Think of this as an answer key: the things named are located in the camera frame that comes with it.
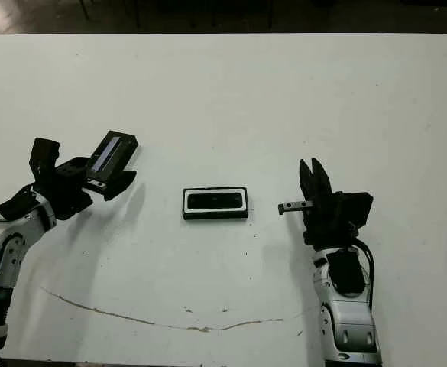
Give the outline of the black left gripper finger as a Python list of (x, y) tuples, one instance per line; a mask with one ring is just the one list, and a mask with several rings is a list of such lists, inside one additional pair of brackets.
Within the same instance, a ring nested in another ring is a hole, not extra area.
[(104, 201), (110, 201), (126, 191), (136, 178), (136, 175), (136, 171), (121, 171), (115, 176), (112, 176), (105, 184), (103, 191)]

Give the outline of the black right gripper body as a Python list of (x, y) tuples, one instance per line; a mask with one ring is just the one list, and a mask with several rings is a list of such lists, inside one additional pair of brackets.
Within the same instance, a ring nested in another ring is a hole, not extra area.
[(336, 192), (327, 200), (305, 199), (277, 205), (280, 215), (290, 212), (303, 214), (303, 240), (320, 251), (325, 248), (345, 248), (352, 244), (361, 228), (361, 194)]

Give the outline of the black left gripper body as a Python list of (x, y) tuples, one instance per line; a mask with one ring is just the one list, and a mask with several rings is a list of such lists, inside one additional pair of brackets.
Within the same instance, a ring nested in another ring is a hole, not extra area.
[(87, 157), (75, 157), (54, 167), (43, 161), (34, 168), (34, 191), (48, 200), (55, 218), (67, 220), (92, 205), (86, 188)]

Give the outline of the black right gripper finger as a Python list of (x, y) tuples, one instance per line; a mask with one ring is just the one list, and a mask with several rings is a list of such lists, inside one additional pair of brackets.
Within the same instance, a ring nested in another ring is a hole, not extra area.
[(312, 158), (313, 200), (327, 200), (333, 195), (329, 176), (318, 159)]
[(299, 164), (300, 189), (306, 201), (313, 201), (315, 198), (315, 160), (315, 158), (312, 159), (312, 167), (309, 167), (303, 159), (300, 160)]

